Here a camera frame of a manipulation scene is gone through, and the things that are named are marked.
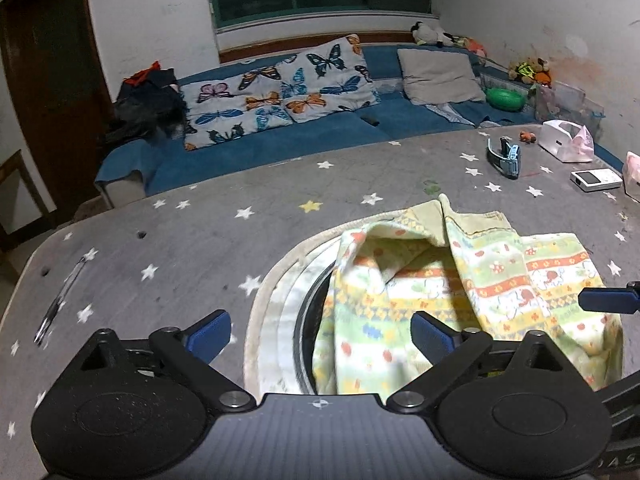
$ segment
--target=orange butterfly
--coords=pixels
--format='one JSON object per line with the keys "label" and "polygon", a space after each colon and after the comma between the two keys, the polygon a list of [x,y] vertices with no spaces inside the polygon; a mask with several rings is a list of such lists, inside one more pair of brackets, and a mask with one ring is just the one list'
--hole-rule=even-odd
{"label": "orange butterfly", "polygon": [[360,38],[357,36],[347,36],[347,41],[353,49],[353,53],[358,56],[362,56],[362,46],[360,45]]}
{"label": "orange butterfly", "polygon": [[280,95],[277,92],[269,92],[264,99],[258,99],[257,97],[247,97],[244,99],[246,102],[246,109],[253,110],[254,108],[260,108],[264,105],[279,105],[282,102]]}
{"label": "orange butterfly", "polygon": [[304,113],[307,106],[326,106],[326,101],[320,97],[320,94],[311,94],[304,101],[292,101],[287,103],[287,108],[295,114]]}

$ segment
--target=brown wooden door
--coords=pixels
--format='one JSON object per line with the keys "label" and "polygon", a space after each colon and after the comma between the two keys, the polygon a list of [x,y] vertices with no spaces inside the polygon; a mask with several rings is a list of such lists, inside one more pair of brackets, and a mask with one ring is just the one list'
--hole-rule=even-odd
{"label": "brown wooden door", "polygon": [[85,0],[6,0],[0,10],[14,108],[63,221],[97,195],[97,140],[111,108]]}

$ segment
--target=blue sofa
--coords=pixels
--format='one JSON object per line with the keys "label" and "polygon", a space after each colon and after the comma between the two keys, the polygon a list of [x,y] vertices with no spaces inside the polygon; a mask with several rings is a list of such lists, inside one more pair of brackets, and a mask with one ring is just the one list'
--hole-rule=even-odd
{"label": "blue sofa", "polygon": [[[402,93],[402,72],[398,48],[436,50],[432,46],[386,44],[364,46],[364,56],[372,79],[380,90],[382,102],[356,112],[332,114],[308,123],[296,123],[241,137],[187,152],[182,139],[170,139],[158,131],[151,139],[137,139],[116,150],[104,160],[95,179],[97,187],[112,206],[138,200],[208,178],[273,164],[297,156],[398,140],[423,134],[473,128],[451,123],[446,118],[415,106]],[[466,50],[476,75],[482,72],[494,78],[506,79],[506,74],[479,64],[478,57]],[[290,54],[272,56],[251,63],[235,63],[185,77],[181,85],[211,79],[224,79],[253,68],[269,66]],[[463,102],[452,105],[465,119],[479,124],[490,120],[500,124],[535,122],[532,114],[502,112],[486,103]],[[372,126],[367,121],[378,121]]]}

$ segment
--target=door frame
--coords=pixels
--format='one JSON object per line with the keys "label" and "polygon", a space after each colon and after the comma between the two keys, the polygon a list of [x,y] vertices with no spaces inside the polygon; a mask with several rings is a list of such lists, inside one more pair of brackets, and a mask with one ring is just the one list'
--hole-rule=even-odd
{"label": "door frame", "polygon": [[[11,88],[17,86],[18,77],[12,70],[11,65],[9,64],[9,56],[8,56],[9,44],[8,44],[8,34],[7,34],[7,7],[10,6],[12,3],[14,3],[15,1],[16,0],[2,0],[0,2],[0,51],[2,55],[2,64],[4,65],[4,75],[6,77],[7,86],[9,88],[9,94],[12,98],[12,101],[13,101],[13,96],[12,96]],[[84,7],[84,16],[86,19],[86,27],[88,32],[88,40],[89,40],[89,48],[91,51],[91,56],[96,66],[99,68],[98,92],[101,97],[100,108],[104,114],[104,117],[110,120],[111,118],[113,118],[113,105],[111,102],[109,90],[107,88],[107,83],[104,79],[104,72],[102,70],[102,63],[100,62],[100,56],[98,54],[98,47],[95,43],[94,26],[91,19],[89,0],[82,0],[82,3],[83,3],[82,6]],[[102,141],[101,138],[97,139],[95,156],[96,156],[96,159],[98,160],[102,158],[100,156],[101,155],[100,146],[102,145],[101,141]],[[36,157],[32,156],[32,158],[34,159],[34,162],[36,163],[36,167],[37,167],[38,161],[36,160]],[[47,187],[47,190],[49,190],[50,185],[44,179],[44,177],[43,177],[43,181],[45,186]],[[56,201],[55,197],[52,196],[52,199],[55,203]],[[51,217],[53,218],[53,221],[56,225],[59,225],[62,222],[68,221],[70,219],[68,212],[66,213],[61,212],[57,204],[56,204],[56,209],[51,214]],[[25,239],[29,239],[39,234],[40,232],[46,231],[47,228],[50,228],[50,224],[48,222],[43,222],[43,218],[38,218],[37,220],[34,220],[30,224],[27,224],[24,227],[21,227],[18,230],[11,233],[10,237],[14,240],[14,243],[15,242],[21,243]]]}

